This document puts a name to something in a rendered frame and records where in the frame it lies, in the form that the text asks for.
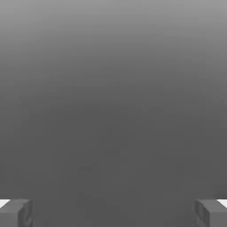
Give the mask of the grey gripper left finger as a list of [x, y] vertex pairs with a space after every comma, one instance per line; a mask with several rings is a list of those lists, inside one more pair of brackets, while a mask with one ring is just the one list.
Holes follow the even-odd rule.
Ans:
[[32, 214], [32, 200], [9, 200], [0, 208], [0, 227], [33, 227]]

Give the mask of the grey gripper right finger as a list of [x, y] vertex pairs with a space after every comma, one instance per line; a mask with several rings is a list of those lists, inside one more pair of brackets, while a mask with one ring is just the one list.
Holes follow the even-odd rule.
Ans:
[[196, 200], [194, 227], [227, 227], [227, 199]]

